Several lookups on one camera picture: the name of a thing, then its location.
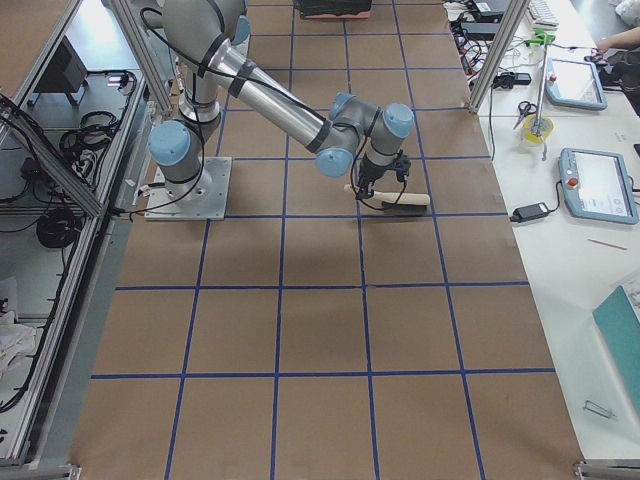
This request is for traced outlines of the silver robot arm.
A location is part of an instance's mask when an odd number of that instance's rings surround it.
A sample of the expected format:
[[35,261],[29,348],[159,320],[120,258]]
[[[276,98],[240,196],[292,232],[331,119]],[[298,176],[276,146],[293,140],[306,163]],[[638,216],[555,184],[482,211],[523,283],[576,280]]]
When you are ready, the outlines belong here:
[[375,197],[375,182],[388,172],[407,182],[410,162],[402,144],[414,126],[413,111],[340,93],[329,115],[316,112],[237,50],[250,32],[246,2],[164,1],[141,8],[139,16],[190,71],[184,114],[217,108],[223,88],[313,153],[324,175],[341,177],[357,167],[357,200]]

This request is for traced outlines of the person forearm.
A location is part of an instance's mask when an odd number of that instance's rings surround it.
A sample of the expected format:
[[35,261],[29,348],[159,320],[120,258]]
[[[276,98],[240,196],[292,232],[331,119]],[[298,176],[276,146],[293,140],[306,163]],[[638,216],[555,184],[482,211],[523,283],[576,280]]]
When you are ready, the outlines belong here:
[[640,32],[638,28],[614,34],[596,42],[596,48],[602,54],[611,49],[633,50],[639,47]]

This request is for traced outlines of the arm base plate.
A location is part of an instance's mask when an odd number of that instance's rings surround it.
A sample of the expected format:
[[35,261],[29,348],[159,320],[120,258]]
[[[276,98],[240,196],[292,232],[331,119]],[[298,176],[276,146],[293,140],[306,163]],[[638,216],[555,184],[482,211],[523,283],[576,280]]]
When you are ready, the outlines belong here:
[[144,216],[150,221],[223,220],[232,171],[232,157],[205,157],[198,182],[185,184],[167,182],[160,167],[154,181],[162,186],[153,188]]
[[250,45],[250,38],[251,38],[251,36],[248,35],[246,38],[244,38],[242,40],[235,40],[235,42],[233,44],[234,48],[241,55],[243,55],[245,58],[248,57],[248,49],[249,49],[249,45]]

